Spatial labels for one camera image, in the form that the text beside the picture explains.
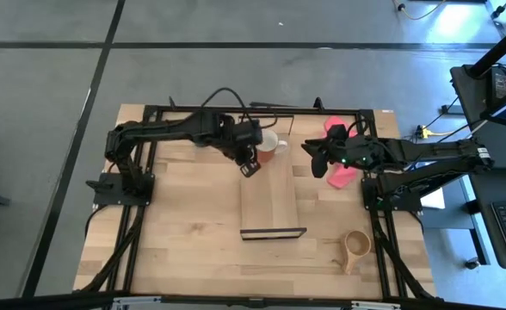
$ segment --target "light wood tabletop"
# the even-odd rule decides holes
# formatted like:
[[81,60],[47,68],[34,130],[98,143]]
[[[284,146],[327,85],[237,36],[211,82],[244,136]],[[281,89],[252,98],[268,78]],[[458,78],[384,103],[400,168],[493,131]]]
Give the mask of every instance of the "light wood tabletop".
[[[143,110],[144,105],[123,104],[117,123],[139,121]],[[181,119],[186,115],[166,112],[164,119]],[[398,126],[391,110],[374,110],[374,115],[380,137],[398,138]],[[339,117],[347,124],[354,121],[352,116]],[[325,177],[312,176],[311,157],[300,147],[304,140],[323,135],[327,118],[327,115],[295,115],[292,126],[291,119],[282,118],[272,128],[277,133],[288,134],[291,127],[288,142],[297,213],[299,225],[307,228],[299,239],[241,240],[239,168],[211,147],[199,148],[189,141],[158,143],[153,166],[155,189],[151,205],[145,211],[132,292],[381,298],[373,248],[348,276],[338,263],[342,261],[339,239],[345,233],[363,231],[373,243],[369,214],[362,203],[361,171],[357,171],[352,183],[335,189]],[[262,123],[271,121],[262,119]],[[143,164],[148,145],[145,145]],[[112,254],[121,210],[121,206],[109,206],[91,221],[75,288],[88,284]],[[402,259],[423,287],[434,294],[419,223],[408,213],[394,212],[393,216]],[[116,288],[122,287],[126,258],[121,262]],[[391,292],[398,295],[388,257],[386,266]]]

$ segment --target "pink object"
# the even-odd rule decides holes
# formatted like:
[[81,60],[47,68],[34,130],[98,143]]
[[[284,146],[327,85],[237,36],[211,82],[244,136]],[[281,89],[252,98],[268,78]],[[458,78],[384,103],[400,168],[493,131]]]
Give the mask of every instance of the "pink object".
[[[342,119],[337,116],[331,116],[324,124],[325,132],[323,138],[325,138],[327,131],[330,130],[333,125],[344,125],[347,127],[347,124]],[[356,131],[351,130],[349,137],[354,136],[356,136]],[[326,178],[329,185],[337,189],[342,189],[356,178],[355,168],[345,168],[339,163],[335,163],[333,166],[335,167],[333,173]]]

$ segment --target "mug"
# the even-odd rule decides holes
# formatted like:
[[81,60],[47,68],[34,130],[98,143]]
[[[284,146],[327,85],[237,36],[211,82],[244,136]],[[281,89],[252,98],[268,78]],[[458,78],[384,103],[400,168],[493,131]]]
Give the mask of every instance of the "mug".
[[262,130],[262,143],[256,146],[256,157],[260,163],[267,163],[272,157],[287,148],[287,142],[280,140],[278,134],[269,129]]

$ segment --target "concrete floor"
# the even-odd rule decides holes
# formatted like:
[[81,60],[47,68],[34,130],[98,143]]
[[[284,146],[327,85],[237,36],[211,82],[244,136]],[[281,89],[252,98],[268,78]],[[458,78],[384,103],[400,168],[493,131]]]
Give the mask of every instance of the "concrete floor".
[[[104,41],[116,0],[0,0],[0,41]],[[408,2],[419,16],[433,3]],[[506,27],[506,13],[500,16]],[[500,39],[482,4],[445,3],[418,22],[392,1],[127,0],[115,41],[492,43]],[[102,82],[52,241],[39,295],[71,291],[105,133],[121,103],[197,105],[229,86],[246,101],[394,109],[401,134],[427,124],[454,90],[449,69],[484,51],[312,49],[118,49]],[[75,130],[100,50],[0,49],[0,298],[19,294],[29,255]],[[218,105],[234,105],[220,96]],[[443,117],[432,130],[465,124]],[[438,295],[448,301],[506,307],[506,270],[463,270],[474,256],[468,232],[425,233]],[[182,305],[165,308],[190,308]]]

